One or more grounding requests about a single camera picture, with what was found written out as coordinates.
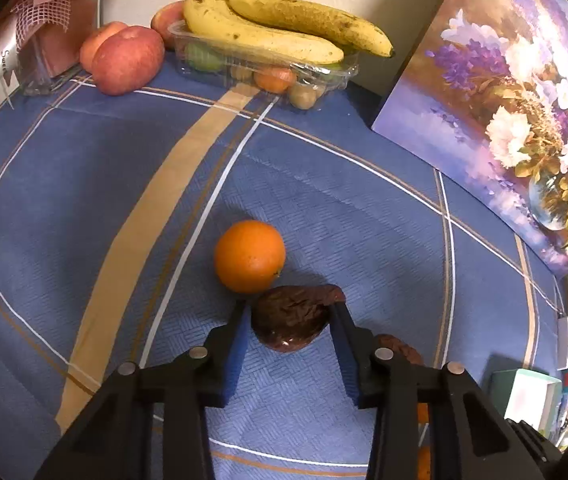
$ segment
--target orange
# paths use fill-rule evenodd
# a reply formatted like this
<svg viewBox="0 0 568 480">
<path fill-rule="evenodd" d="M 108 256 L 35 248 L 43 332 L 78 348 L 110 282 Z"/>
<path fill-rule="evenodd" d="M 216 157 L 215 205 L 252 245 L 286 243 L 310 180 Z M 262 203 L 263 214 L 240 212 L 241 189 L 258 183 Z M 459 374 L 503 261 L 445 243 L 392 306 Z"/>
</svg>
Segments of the orange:
<svg viewBox="0 0 568 480">
<path fill-rule="evenodd" d="M 257 86 L 266 92 L 282 94 L 295 82 L 297 77 L 288 68 L 267 66 L 255 72 L 253 79 Z"/>
<path fill-rule="evenodd" d="M 237 222 L 215 247 L 215 272 L 234 292 L 254 294 L 270 287 L 286 259 L 277 230 L 258 220 Z"/>
</svg>

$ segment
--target canvas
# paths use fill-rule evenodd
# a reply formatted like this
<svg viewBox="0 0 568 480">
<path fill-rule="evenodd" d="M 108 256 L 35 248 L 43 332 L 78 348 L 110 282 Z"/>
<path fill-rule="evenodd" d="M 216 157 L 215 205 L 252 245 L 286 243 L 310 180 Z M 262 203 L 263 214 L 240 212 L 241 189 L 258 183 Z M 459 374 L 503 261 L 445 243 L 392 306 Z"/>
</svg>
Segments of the canvas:
<svg viewBox="0 0 568 480">
<path fill-rule="evenodd" d="M 373 129 L 568 272 L 567 0 L 444 0 Z"/>
</svg>

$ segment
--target blue tablecloth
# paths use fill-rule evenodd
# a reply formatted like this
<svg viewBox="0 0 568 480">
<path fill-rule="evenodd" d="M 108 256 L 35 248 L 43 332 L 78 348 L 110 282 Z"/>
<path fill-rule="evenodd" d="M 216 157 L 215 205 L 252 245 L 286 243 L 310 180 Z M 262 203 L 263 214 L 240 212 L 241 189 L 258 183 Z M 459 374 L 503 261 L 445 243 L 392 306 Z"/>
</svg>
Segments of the blue tablecloth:
<svg viewBox="0 0 568 480">
<path fill-rule="evenodd" d="M 85 77 L 0 108 L 5 480 L 32 478 L 119 363 L 168 362 L 224 322 L 235 297 L 211 254 L 244 218 L 284 237 L 277 285 L 336 283 L 356 323 L 429 365 L 462 362 L 484 385 L 496 369 L 556 373 L 561 287 L 491 211 L 366 127 L 372 94 L 299 113 L 170 60 L 116 98 Z M 208 410 L 217 478 L 363 478 L 374 420 L 346 396 L 327 330 L 285 355 L 251 335 L 237 393 Z"/>
</svg>

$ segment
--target metal bolt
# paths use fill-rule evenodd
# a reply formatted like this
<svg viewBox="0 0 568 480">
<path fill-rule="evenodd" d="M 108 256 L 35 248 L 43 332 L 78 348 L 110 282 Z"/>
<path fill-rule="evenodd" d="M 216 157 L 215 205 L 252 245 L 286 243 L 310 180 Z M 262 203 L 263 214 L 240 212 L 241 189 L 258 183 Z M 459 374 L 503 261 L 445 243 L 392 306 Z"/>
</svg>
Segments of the metal bolt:
<svg viewBox="0 0 568 480">
<path fill-rule="evenodd" d="M 448 368 L 449 372 L 451 372 L 452 374 L 455 374 L 455 375 L 461 375 L 466 371 L 466 368 L 464 368 L 464 365 L 462 365 L 461 363 L 456 363 L 454 361 L 449 362 L 446 365 L 446 368 Z"/>
<path fill-rule="evenodd" d="M 138 369 L 138 366 L 131 361 L 126 361 L 118 366 L 118 373 L 120 375 L 131 375 L 135 373 L 135 370 Z"/>
<path fill-rule="evenodd" d="M 382 361 L 389 361 L 393 358 L 394 352 L 390 348 L 381 347 L 375 350 L 375 357 L 381 359 Z"/>
<path fill-rule="evenodd" d="M 203 359 L 208 355 L 208 350 L 206 350 L 205 346 L 193 346 L 189 350 L 189 357 L 191 359 Z"/>
</svg>

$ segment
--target mesh net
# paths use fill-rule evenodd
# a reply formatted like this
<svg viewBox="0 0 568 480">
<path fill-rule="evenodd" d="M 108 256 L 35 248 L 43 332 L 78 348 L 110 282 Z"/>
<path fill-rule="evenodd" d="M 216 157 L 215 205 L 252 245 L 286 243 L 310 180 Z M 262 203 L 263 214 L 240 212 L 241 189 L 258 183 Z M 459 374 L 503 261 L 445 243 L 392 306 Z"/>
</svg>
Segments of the mesh net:
<svg viewBox="0 0 568 480">
<path fill-rule="evenodd" d="M 34 27 L 55 23 L 66 31 L 71 18 L 71 0 L 52 0 L 39 5 L 33 5 L 33 0 L 20 0 L 11 12 L 17 13 L 17 50 L 20 50 Z"/>
</svg>

